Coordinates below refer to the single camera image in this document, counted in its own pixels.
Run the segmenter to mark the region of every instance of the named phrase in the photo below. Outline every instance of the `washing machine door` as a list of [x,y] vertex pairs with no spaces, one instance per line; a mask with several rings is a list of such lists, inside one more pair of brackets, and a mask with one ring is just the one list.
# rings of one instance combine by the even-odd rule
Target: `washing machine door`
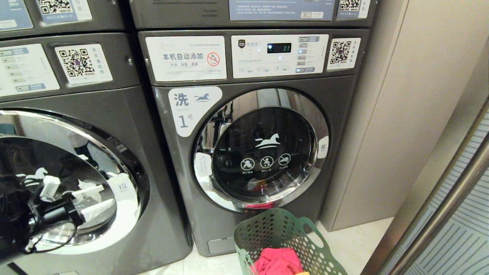
[[35,193],[47,181],[59,181],[56,192],[41,193],[41,200],[55,201],[71,193],[75,208],[87,220],[76,230],[66,224],[38,236],[34,240],[38,251],[98,251],[124,238],[136,225],[141,212],[136,181],[114,152],[126,148],[116,141],[116,150],[111,151],[101,140],[56,116],[0,110],[0,184]]
[[209,198],[229,210],[280,207],[311,186],[328,148],[327,121],[309,98],[287,89],[251,91],[202,129],[195,175]]

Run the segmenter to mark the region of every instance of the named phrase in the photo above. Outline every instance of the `floor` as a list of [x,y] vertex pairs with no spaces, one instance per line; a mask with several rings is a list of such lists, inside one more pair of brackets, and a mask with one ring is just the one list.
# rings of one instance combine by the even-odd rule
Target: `floor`
[[[328,242],[335,259],[349,275],[359,275],[394,218],[327,232],[321,223],[316,227]],[[140,275],[242,275],[238,256],[227,254],[206,258],[194,249],[185,259]]]

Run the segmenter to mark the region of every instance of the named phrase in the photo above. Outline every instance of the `plastic basket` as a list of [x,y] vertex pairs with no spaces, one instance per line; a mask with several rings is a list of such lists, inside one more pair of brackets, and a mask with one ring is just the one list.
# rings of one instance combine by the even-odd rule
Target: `plastic basket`
[[[308,225],[321,239],[322,247],[317,246],[306,235],[304,225]],[[284,209],[270,209],[239,223],[234,229],[234,240],[244,275],[258,274],[254,262],[264,248],[285,247],[294,248],[304,271],[311,275],[347,274],[331,254],[328,244],[314,223],[305,217],[298,219]]]

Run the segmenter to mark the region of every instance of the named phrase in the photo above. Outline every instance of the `red prohibition sign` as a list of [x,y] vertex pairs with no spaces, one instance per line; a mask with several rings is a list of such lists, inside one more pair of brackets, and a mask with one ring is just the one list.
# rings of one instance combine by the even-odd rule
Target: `red prohibition sign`
[[215,52],[210,52],[208,55],[207,55],[207,62],[209,63],[209,65],[215,67],[217,65],[219,65],[219,62],[221,61],[221,58],[219,57],[218,54],[216,54]]

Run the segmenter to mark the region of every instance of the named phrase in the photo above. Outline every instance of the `gray washing machine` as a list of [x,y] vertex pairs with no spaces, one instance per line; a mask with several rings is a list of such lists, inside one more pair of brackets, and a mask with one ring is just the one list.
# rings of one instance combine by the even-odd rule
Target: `gray washing machine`
[[376,0],[130,0],[138,29],[369,27]]
[[139,33],[201,255],[283,207],[319,218],[367,29]]
[[0,0],[0,39],[123,30],[120,0]]
[[0,65],[0,184],[37,188],[24,180],[50,176],[54,199],[77,194],[82,213],[104,206],[76,231],[44,234],[37,250],[57,249],[19,259],[21,269],[134,275],[190,253],[129,36],[2,41]]

